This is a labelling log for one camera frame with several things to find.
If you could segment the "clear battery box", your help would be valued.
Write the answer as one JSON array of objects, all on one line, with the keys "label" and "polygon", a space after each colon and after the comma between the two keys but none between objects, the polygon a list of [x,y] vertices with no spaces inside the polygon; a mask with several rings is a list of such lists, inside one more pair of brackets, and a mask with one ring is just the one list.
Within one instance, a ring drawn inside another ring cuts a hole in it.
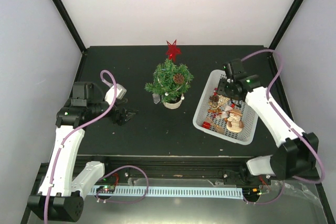
[{"label": "clear battery box", "polygon": [[157,93],[153,93],[153,94],[152,94],[152,98],[153,98],[153,102],[154,102],[154,104],[158,104],[158,103],[160,103],[160,101],[161,101],[161,97],[160,97],[160,95],[157,94]]}]

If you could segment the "red star ornament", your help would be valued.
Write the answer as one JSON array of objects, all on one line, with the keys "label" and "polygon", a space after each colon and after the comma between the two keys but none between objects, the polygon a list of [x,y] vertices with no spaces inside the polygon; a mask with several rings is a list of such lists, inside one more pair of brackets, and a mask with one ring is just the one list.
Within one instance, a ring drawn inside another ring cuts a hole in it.
[{"label": "red star ornament", "polygon": [[177,40],[174,40],[172,43],[166,41],[166,43],[168,46],[166,55],[171,61],[176,62],[176,56],[182,54],[181,49],[177,46]]}]

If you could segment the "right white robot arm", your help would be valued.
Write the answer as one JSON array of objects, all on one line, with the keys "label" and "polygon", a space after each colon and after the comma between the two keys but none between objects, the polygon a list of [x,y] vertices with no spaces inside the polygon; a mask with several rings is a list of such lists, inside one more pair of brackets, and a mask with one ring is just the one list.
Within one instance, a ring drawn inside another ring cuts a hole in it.
[{"label": "right white robot arm", "polygon": [[314,133],[306,133],[278,105],[259,77],[249,75],[240,59],[223,66],[225,77],[218,83],[217,92],[232,100],[243,101],[259,116],[271,133],[277,150],[268,156],[247,161],[238,171],[239,179],[252,183],[258,175],[288,179],[315,169],[319,140]]}]

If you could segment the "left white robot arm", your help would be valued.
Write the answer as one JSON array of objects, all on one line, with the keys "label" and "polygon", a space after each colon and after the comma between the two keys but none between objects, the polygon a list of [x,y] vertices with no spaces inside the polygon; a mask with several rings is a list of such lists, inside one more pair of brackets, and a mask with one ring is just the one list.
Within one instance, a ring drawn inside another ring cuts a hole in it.
[{"label": "left white robot arm", "polygon": [[108,84],[109,90],[95,99],[100,88],[93,82],[75,82],[70,97],[56,115],[56,138],[46,176],[36,194],[28,197],[28,208],[41,220],[77,222],[82,215],[83,202],[93,185],[106,182],[113,174],[111,166],[90,161],[73,176],[80,143],[88,125],[108,117],[123,125],[136,110],[118,108],[126,103],[127,90],[122,85]]}]

